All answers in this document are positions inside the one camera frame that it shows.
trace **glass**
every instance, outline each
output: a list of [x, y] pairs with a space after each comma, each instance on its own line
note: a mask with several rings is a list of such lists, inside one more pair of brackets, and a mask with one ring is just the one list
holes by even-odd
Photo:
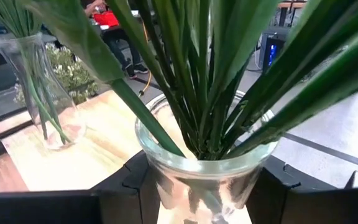
[[[244, 93], [237, 91], [232, 109]], [[180, 130], [164, 95], [147, 104], [160, 124], [183, 149]], [[271, 111], [255, 123], [252, 131], [273, 116]], [[175, 214], [177, 223], [236, 223], [246, 214], [245, 202], [263, 162], [277, 142], [261, 145], [249, 153], [221, 161], [197, 161], [162, 149], [147, 128], [136, 120], [135, 131], [154, 172], [162, 205]]]
[[61, 149], [82, 137], [85, 124], [50, 66], [42, 34], [0, 39], [0, 49], [19, 79], [25, 104], [45, 146]]

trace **green plant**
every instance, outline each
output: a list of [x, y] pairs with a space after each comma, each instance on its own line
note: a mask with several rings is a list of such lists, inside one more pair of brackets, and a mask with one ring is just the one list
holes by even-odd
[[[0, 0], [0, 22], [2, 22], [4, 26], [18, 39], [30, 37], [39, 33], [42, 25], [40, 20], [34, 17], [31, 12], [26, 10], [16, 0]], [[66, 141], [70, 142], [69, 138], [62, 131], [57, 112], [53, 105], [52, 97], [45, 87], [43, 77], [37, 76], [37, 74], [41, 74], [43, 72], [40, 70], [42, 66], [37, 60], [39, 58], [38, 52], [33, 47], [21, 44], [18, 44], [17, 48], [22, 55], [23, 66], [26, 70], [23, 83], [26, 84], [26, 88], [29, 89], [29, 94], [34, 98], [34, 101], [39, 109], [44, 138], [47, 139], [45, 123], [50, 121], [53, 127], [58, 131], [62, 143], [65, 143]], [[48, 105], [43, 104], [43, 96], [46, 98]]]
[[[69, 49], [66, 47], [58, 49], [53, 44], [46, 44], [45, 47], [56, 77], [73, 98], [75, 104], [80, 104], [97, 93], [98, 84], [91, 78], [89, 72], [83, 68], [79, 59], [73, 60]], [[16, 85], [15, 89], [16, 97], [14, 100], [25, 105], [22, 87]]]
[[[60, 42], [109, 84], [166, 150], [182, 155], [123, 81], [119, 64], [97, 36], [79, 4], [69, 0], [20, 0]], [[284, 51], [229, 112], [260, 33], [279, 0], [152, 0], [165, 47], [155, 32], [146, 0], [135, 0], [158, 62], [126, 1], [106, 0], [142, 54], [171, 106], [189, 150], [198, 159], [245, 154], [277, 140], [285, 131], [358, 92], [358, 0], [310, 0]], [[211, 15], [211, 54], [208, 54]], [[235, 140], [306, 74], [347, 44], [333, 63], [268, 123], [240, 145]]]

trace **floor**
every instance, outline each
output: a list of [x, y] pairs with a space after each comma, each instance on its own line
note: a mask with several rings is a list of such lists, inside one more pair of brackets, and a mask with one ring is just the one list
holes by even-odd
[[[128, 49], [124, 50], [124, 54], [130, 57]], [[252, 70], [257, 68], [253, 59], [248, 68]], [[259, 75], [257, 72], [246, 72], [239, 89], [247, 91]], [[136, 93], [144, 88], [144, 83], [148, 78], [147, 75], [138, 77], [138, 80], [127, 79], [129, 86]], [[154, 84], [155, 81], [152, 79], [151, 86], [141, 98], [144, 103], [161, 94], [158, 86]], [[306, 84], [300, 83], [294, 87], [274, 105], [272, 111], [277, 113]], [[14, 90], [5, 92], [0, 96], [0, 101], [2, 99], [12, 101], [12, 94]], [[273, 155], [317, 179], [335, 187], [344, 187], [351, 174], [355, 170], [358, 171], [358, 94], [290, 130], [281, 138]], [[26, 189], [9, 156], [2, 155], [0, 157], [0, 191]]]

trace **jeans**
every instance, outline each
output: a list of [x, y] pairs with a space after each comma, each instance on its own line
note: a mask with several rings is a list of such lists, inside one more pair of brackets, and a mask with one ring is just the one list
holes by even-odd
[[117, 40], [125, 40], [128, 43], [129, 50], [132, 54], [132, 63], [134, 65], [140, 63], [140, 54], [135, 48], [135, 46], [132, 44], [132, 42], [129, 40], [129, 37], [123, 29], [109, 30], [102, 35], [102, 39], [104, 43], [109, 46], [111, 52], [114, 54], [114, 56], [116, 56], [123, 69], [129, 65], [129, 62], [125, 59], [124, 54], [119, 49], [116, 43]]

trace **person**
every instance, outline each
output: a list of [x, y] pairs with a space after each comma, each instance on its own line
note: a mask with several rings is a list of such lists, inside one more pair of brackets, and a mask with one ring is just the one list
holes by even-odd
[[[104, 0], [82, 0], [82, 5], [85, 6], [85, 14], [90, 17], [94, 13], [106, 10], [106, 3]], [[106, 31], [102, 36], [103, 41], [110, 48], [110, 51], [116, 56], [119, 63], [122, 65], [122, 69], [125, 70], [129, 78], [136, 78], [136, 73], [147, 74], [149, 70], [141, 63], [141, 57], [139, 51], [132, 44], [131, 40], [121, 28]], [[117, 45], [117, 40], [125, 40], [128, 43], [129, 50], [132, 55], [132, 63], [127, 60], [124, 54], [121, 52]]]

